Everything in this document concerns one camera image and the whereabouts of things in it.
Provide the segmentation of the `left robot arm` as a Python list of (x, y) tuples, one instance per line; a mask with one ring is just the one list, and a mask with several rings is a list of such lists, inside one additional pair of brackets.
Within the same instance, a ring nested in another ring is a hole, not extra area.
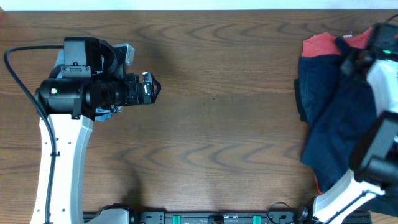
[(67, 37), (35, 92), (42, 152), (32, 223), (83, 223), (88, 141), (95, 121), (125, 106), (150, 105), (161, 85), (150, 72), (128, 74), (134, 49), (93, 37)]

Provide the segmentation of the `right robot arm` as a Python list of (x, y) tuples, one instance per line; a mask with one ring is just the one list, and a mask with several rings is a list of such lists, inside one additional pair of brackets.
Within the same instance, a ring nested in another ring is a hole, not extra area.
[(389, 157), (397, 137), (397, 26), (374, 25), (363, 50), (350, 50), (340, 70), (372, 91), (377, 119), (356, 143), (345, 174), (302, 210), (300, 223), (343, 223), (365, 203), (397, 187), (397, 159)]

